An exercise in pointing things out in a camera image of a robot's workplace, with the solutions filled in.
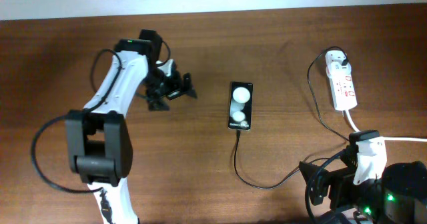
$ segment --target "rectangular black device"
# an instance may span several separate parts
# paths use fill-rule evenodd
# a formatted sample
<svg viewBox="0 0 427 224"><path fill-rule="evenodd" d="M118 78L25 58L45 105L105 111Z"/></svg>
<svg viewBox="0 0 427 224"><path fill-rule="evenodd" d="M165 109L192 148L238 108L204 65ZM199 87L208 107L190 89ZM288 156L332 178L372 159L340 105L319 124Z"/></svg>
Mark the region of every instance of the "rectangular black device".
<svg viewBox="0 0 427 224"><path fill-rule="evenodd" d="M252 83L232 81L228 128L246 131L251 129L253 90Z"/></svg>

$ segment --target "power strip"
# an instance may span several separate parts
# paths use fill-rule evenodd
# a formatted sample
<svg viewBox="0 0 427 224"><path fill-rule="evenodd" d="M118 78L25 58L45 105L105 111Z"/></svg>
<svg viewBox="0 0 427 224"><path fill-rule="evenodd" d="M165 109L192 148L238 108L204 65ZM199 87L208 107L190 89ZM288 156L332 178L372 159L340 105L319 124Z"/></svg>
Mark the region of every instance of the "power strip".
<svg viewBox="0 0 427 224"><path fill-rule="evenodd" d="M356 93L352 79L352 66L342 65L346 56L342 51L326 53L326 74L331 85L332 99L337 111L350 110L357 106Z"/></svg>

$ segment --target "small white circle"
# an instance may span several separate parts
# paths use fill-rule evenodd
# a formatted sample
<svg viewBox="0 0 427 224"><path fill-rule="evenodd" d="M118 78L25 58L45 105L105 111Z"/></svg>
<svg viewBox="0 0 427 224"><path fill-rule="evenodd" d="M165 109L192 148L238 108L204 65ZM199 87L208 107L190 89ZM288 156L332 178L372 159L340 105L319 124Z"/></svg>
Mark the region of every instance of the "small white circle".
<svg viewBox="0 0 427 224"><path fill-rule="evenodd" d="M233 113L232 117L233 120L236 122L243 121L246 118L245 113L242 113L241 111L236 111L235 113Z"/></svg>
<svg viewBox="0 0 427 224"><path fill-rule="evenodd" d="M238 87L233 91L233 99L238 103L247 103L251 93L245 87Z"/></svg>

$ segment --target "brown wooden surface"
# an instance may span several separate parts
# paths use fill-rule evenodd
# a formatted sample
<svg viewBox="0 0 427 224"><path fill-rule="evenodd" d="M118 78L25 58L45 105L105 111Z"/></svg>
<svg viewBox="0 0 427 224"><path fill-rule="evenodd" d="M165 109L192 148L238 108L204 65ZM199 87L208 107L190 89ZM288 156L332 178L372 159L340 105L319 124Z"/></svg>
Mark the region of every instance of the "brown wooden surface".
<svg viewBox="0 0 427 224"><path fill-rule="evenodd" d="M252 130L239 148L244 177L271 185L298 161L330 156L342 140L316 118L306 71L318 53L343 47L352 64L360 129L384 136L423 136L427 126L427 5L331 7L184 15L90 17L0 22L0 220L2 223L100 223L92 195L51 189L29 157L33 134L48 119L82 108L92 97L89 69L98 50L140 29L169 43L199 99L149 112L134 99L127 115L134 156L133 208L143 223L251 223L306 216L305 183L292 177L273 191L244 185L232 171L235 133L227 128L230 81L254 84ZM109 68L104 57L97 84ZM334 111L324 59L312 83L324 119L351 129ZM427 161L425 143L388 142L388 164ZM37 149L48 177L85 188L67 166L63 123ZM341 167L334 164L331 169ZM315 207L321 214L328 206Z"/></svg>

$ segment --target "white cable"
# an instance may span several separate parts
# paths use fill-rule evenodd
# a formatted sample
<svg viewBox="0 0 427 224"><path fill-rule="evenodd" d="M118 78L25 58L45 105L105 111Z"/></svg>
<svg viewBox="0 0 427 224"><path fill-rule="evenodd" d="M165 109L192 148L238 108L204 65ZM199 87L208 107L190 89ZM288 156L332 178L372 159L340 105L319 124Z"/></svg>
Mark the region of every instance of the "white cable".
<svg viewBox="0 0 427 224"><path fill-rule="evenodd" d="M427 142L427 139L423 138L414 138L414 137L385 137L386 141L420 141Z"/></svg>
<svg viewBox="0 0 427 224"><path fill-rule="evenodd" d="M350 112L348 110L345 110L346 112L346 117L348 120L348 123L352 126L353 130L355 132L359 132L360 130L357 128L357 126L354 124L352 117L350 116Z"/></svg>

